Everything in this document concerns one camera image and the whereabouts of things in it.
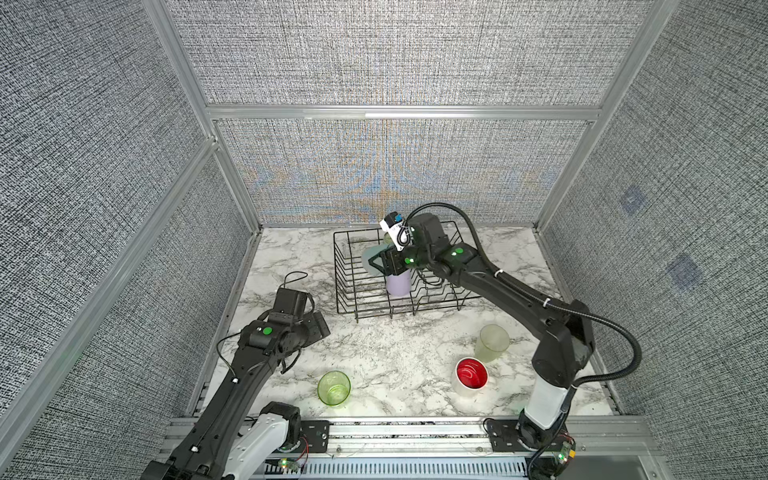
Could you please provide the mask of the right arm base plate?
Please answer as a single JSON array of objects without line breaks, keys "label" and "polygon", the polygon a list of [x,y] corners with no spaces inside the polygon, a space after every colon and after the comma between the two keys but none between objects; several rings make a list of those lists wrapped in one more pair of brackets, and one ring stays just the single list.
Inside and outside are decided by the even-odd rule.
[{"label": "right arm base plate", "polygon": [[534,452],[541,447],[542,430],[528,420],[519,423],[517,420],[486,418],[482,427],[493,452]]}]

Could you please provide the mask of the lilac plastic cup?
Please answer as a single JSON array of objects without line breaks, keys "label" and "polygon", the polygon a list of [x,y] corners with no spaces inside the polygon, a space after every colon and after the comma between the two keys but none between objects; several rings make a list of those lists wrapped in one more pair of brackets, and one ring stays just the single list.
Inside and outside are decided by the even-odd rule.
[{"label": "lilac plastic cup", "polygon": [[411,291],[411,273],[409,270],[386,277],[386,290],[392,297],[408,297]]}]

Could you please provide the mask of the pale green translucent cup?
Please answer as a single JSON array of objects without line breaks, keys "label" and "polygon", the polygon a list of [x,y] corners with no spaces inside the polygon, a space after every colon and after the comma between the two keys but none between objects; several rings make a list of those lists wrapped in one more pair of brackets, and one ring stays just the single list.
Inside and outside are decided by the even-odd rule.
[{"label": "pale green translucent cup", "polygon": [[484,326],[478,335],[474,357],[488,363],[500,358],[510,345],[507,331],[499,325]]}]

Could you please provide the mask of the black wire dish rack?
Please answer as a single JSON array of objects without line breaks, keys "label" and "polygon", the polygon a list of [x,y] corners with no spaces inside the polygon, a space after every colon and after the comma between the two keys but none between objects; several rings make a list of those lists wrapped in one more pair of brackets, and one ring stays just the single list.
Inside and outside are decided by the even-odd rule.
[{"label": "black wire dish rack", "polygon": [[479,296],[438,279],[430,272],[411,273],[410,291],[395,296],[387,290],[385,276],[367,265],[375,251],[391,240],[377,228],[333,233],[336,311],[355,319],[392,318],[430,310],[460,310],[479,301]]}]

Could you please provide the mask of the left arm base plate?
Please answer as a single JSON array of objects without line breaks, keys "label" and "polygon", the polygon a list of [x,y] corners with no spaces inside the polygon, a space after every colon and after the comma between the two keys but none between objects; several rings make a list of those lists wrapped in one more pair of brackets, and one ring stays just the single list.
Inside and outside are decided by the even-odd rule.
[{"label": "left arm base plate", "polygon": [[326,453],[331,423],[326,420],[302,420],[289,424],[285,443],[278,449],[288,455]]}]

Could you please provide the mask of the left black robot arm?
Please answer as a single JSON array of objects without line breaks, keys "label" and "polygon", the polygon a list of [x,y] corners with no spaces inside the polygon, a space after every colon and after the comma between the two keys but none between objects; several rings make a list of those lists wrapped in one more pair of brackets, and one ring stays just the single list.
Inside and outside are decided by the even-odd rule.
[{"label": "left black robot arm", "polygon": [[249,411],[267,380],[292,367],[289,357],[330,335],[311,294],[280,287],[273,307],[239,333],[225,379],[193,428],[143,479],[248,479],[275,451],[301,444],[300,409],[270,402],[246,432]]}]

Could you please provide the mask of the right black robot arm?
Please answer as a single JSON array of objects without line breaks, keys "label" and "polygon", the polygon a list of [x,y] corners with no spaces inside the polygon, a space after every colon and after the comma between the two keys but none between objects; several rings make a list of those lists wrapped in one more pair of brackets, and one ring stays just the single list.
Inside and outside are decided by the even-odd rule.
[{"label": "right black robot arm", "polygon": [[489,301],[539,340],[531,360],[534,388],[517,431],[530,451],[552,442],[565,425],[577,375],[595,347],[591,321],[577,310],[579,304],[567,305],[522,283],[493,264],[478,245],[451,240],[433,214],[407,220],[391,212],[379,226],[391,245],[369,261],[373,268],[385,275],[428,271]]}]

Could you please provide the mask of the teal translucent cup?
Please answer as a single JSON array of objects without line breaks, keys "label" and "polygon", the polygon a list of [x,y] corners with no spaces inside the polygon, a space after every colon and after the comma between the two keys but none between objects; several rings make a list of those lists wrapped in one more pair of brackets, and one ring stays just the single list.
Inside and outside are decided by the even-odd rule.
[{"label": "teal translucent cup", "polygon": [[361,255],[363,269],[372,276],[384,276],[384,264],[380,254],[388,248],[386,244],[379,244],[367,248]]}]

